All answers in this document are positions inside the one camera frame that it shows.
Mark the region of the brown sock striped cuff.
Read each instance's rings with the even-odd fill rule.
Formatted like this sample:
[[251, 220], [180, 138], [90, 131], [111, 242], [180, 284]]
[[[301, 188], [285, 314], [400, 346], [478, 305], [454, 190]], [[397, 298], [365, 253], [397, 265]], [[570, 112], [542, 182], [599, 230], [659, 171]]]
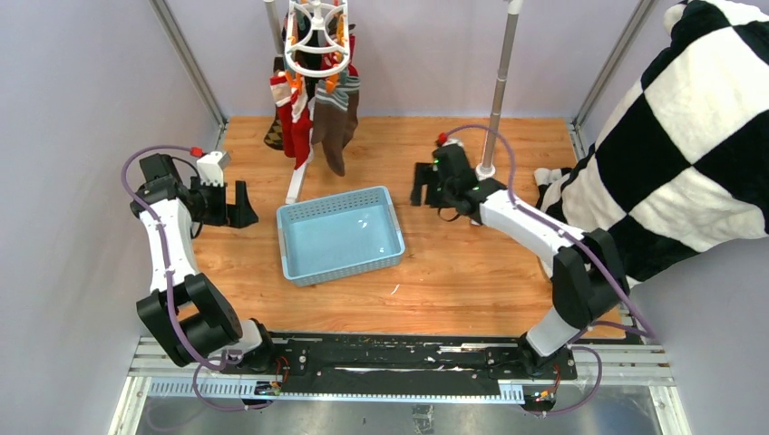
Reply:
[[338, 176], [346, 174], [343, 139], [349, 99], [345, 92], [326, 89], [327, 80], [316, 85], [311, 143], [323, 148], [328, 167]]

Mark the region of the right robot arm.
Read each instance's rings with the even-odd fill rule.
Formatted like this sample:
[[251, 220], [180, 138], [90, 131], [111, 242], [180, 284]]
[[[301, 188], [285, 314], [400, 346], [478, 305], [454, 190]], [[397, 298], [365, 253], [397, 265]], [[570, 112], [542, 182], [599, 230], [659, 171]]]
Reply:
[[628, 300], [617, 245], [605, 230], [563, 224], [497, 179], [479, 179], [458, 142], [436, 148], [432, 157], [414, 166], [412, 204], [452, 209], [459, 218], [503, 233], [531, 251], [548, 274], [551, 307], [518, 339], [513, 359], [523, 374], [540, 378], [578, 334]]

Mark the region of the red snowflake christmas sock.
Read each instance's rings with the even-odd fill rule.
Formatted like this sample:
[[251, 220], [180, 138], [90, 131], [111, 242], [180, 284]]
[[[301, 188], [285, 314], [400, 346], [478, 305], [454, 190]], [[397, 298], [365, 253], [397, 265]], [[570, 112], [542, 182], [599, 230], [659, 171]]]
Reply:
[[281, 124], [284, 154], [294, 159], [297, 170], [309, 159], [313, 127], [304, 78], [292, 72], [277, 72], [270, 78], [270, 90]]

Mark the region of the light blue plastic basket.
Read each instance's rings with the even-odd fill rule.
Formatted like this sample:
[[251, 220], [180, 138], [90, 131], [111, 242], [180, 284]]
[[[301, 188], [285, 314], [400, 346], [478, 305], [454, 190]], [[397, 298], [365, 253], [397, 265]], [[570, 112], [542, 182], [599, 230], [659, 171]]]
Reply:
[[397, 266], [406, 251], [385, 186], [284, 205], [276, 218], [283, 276], [298, 287]]

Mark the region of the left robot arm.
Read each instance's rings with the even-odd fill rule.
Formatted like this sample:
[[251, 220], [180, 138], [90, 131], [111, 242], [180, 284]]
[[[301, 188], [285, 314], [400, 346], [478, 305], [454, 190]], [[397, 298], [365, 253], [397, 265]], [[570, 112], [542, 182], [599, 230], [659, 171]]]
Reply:
[[235, 184], [236, 201], [226, 200], [225, 151], [187, 148], [192, 174], [183, 181], [175, 146], [152, 146], [129, 158], [143, 183], [125, 184], [132, 214], [141, 221], [151, 250], [148, 296], [137, 315], [170, 360], [179, 367], [201, 363], [212, 371], [229, 365], [266, 374], [277, 365], [277, 349], [264, 324], [241, 320], [231, 303], [200, 271], [193, 243], [205, 226], [244, 228], [258, 223], [247, 185]]

